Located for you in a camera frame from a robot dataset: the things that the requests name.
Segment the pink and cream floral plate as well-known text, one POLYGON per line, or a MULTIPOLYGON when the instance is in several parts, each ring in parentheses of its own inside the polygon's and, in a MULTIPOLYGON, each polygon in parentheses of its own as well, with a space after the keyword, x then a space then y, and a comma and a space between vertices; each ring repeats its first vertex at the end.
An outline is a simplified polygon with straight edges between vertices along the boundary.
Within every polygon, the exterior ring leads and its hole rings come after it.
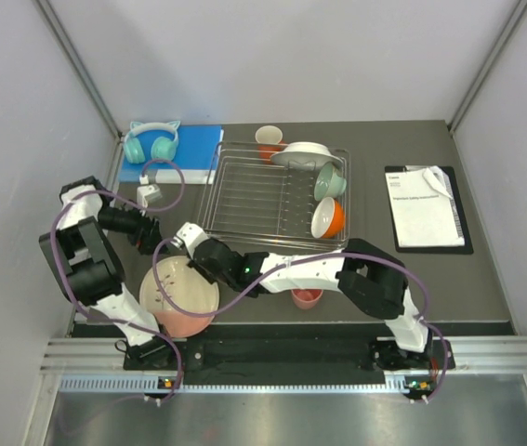
MULTIPOLYGON (((216 311, 219 305, 217 284, 209 283, 188 263, 185 256, 160 260, 157 272, 161 285, 175 304, 191 313, 216 311)), ((213 316, 187 316, 171 307, 156 286, 152 269, 148 270, 139 288, 139 303, 156 317, 172 338, 197 335, 214 319, 213 316)))

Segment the orange bowl white inside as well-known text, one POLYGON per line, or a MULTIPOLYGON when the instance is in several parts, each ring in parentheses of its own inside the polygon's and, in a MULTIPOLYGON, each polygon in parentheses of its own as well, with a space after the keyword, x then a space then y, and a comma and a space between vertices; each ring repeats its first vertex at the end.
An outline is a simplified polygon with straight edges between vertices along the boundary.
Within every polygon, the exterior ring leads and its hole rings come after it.
POLYGON ((334 198, 322 199, 312 217, 310 232, 315 239, 329 239, 345 228, 346 216, 341 204, 334 198))

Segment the mint green ceramic bowl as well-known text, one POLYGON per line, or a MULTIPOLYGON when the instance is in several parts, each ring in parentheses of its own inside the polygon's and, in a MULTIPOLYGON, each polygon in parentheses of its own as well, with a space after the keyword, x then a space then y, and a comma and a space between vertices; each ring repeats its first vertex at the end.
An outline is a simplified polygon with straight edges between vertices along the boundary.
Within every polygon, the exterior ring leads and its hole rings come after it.
POLYGON ((326 163, 319 171, 314 186, 314 199, 317 202, 329 197, 338 198, 346 190, 347 180, 343 172, 333 163, 326 163))

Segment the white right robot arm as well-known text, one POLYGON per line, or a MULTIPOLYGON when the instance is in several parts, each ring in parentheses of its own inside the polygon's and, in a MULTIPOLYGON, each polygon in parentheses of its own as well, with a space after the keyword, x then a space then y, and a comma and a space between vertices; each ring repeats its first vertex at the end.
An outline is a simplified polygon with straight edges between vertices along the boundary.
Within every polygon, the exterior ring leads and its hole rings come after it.
POLYGON ((187 243, 186 251, 205 279, 226 284, 238 299, 296 289, 340 293, 359 311, 387 325, 406 365, 418 368, 433 356, 424 312, 417 309, 410 291, 414 282, 428 297, 426 285, 400 260, 363 239, 351 239, 345 248, 329 253, 288 256, 240 254, 206 236, 187 243))

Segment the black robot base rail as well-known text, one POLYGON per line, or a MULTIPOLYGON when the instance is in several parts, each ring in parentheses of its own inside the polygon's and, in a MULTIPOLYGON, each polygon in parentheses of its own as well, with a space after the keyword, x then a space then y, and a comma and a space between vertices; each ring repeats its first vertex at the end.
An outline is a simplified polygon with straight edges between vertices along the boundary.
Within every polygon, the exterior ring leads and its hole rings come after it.
POLYGON ((386 372, 428 375, 455 366, 449 342, 431 335, 422 352, 406 353, 379 323, 212 324, 174 348, 157 340, 143 352, 113 339, 116 333, 81 331, 83 339, 105 334, 122 354, 124 369, 181 369, 187 385, 378 384, 386 372))

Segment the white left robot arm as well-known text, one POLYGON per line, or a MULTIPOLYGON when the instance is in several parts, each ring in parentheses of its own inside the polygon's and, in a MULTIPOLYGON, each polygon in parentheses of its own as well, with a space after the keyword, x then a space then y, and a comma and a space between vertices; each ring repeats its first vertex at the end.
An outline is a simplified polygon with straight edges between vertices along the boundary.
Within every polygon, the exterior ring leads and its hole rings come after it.
POLYGON ((95 310, 125 336, 119 348, 126 370, 164 370, 178 366, 175 344, 164 327, 143 308, 125 284, 125 270, 107 232, 127 236, 142 255, 162 240, 160 222, 137 208, 111 206, 112 196, 93 176, 61 188, 62 204, 53 229, 39 246, 65 298, 79 309, 95 310))

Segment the white ceramic plate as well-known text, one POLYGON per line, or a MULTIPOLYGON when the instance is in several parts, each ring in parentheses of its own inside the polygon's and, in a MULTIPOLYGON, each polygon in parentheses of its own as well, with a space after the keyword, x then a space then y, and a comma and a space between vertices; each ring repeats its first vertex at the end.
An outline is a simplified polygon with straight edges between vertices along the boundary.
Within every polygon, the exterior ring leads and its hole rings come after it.
POLYGON ((326 164, 340 168, 342 162, 329 149, 315 142, 294 142, 270 157, 273 164, 300 171, 319 171, 326 164))

